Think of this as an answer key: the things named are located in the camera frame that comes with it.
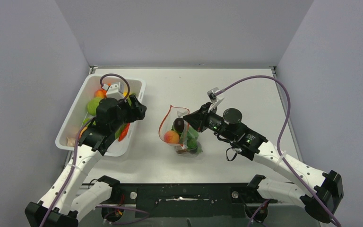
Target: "container of fruit and vegetables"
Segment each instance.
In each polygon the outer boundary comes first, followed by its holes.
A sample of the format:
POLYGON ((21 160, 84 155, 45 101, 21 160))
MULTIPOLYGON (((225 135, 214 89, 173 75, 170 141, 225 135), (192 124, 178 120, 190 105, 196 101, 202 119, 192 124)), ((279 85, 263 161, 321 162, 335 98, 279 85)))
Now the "container of fruit and vegetables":
MULTIPOLYGON (((101 89, 101 74, 91 74, 84 81, 74 100, 65 121, 56 137, 56 146, 59 149, 74 150, 75 136, 80 127, 90 118, 96 115, 96 108, 99 102, 106 98, 106 91, 101 89)), ((126 78, 130 85, 130 94, 134 94, 138 101, 142 103, 146 83, 142 79, 126 78)), ((104 83, 111 84, 122 82, 116 77, 106 77, 104 83)), ((106 156, 119 157, 125 154, 129 148, 130 141, 135 134, 138 121, 123 125, 116 133, 115 142, 108 148, 106 156)))
POLYGON ((186 108, 171 106, 159 126, 159 138, 172 146, 180 155, 196 156, 202 152, 198 142, 199 134, 182 119, 190 111, 186 108))

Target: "plastic bag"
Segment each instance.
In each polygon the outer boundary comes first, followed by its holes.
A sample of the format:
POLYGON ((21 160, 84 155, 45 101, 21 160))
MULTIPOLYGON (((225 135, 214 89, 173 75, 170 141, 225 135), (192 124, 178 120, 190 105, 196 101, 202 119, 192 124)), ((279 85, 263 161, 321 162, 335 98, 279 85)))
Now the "plastic bag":
POLYGON ((183 120, 190 113, 186 108, 170 106, 169 111, 159 126, 159 138, 181 155, 198 155, 202 152, 197 141, 198 132, 183 120))

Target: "gray wall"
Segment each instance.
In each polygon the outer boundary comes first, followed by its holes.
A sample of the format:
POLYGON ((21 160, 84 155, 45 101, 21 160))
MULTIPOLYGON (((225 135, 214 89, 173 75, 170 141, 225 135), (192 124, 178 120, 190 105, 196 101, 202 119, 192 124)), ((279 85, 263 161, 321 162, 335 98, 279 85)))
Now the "gray wall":
POLYGON ((275 66, 313 0, 56 0, 90 65, 275 66))
POLYGON ((88 64, 54 0, 0 0, 0 227, 58 177, 55 137, 88 64))
POLYGON ((363 226, 363 0, 315 0, 277 67, 304 161, 343 176, 343 226, 363 226))

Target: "gray floor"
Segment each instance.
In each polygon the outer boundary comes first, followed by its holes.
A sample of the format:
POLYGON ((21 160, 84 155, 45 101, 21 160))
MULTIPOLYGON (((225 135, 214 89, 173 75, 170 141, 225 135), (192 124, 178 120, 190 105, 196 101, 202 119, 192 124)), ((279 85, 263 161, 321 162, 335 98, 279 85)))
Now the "gray floor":
MULTIPOLYGON (((124 216, 119 220, 130 221, 134 219, 133 212, 125 212, 124 216)), ((218 216, 211 218, 189 218, 191 227, 245 227, 248 219, 230 218, 227 216, 218 216)), ((319 227, 319 223, 311 218, 303 209, 295 206, 270 206, 269 215, 265 221, 268 227, 319 227)), ((90 212, 79 224, 79 227, 102 227, 101 209, 90 212)), ((187 218, 149 218, 134 225, 132 227, 189 227, 187 218)), ((254 223, 252 227, 260 227, 262 225, 254 223)))

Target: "screw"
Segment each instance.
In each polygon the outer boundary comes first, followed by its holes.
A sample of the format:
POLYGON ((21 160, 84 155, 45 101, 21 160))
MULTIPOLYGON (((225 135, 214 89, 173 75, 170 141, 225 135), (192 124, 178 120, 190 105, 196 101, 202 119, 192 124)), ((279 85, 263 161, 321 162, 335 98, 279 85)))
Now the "screw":
POLYGON ((130 193, 130 199, 135 200, 137 198, 137 193, 131 192, 130 193))
POLYGON ((239 197, 239 193, 236 191, 232 192, 232 197, 237 199, 239 197))

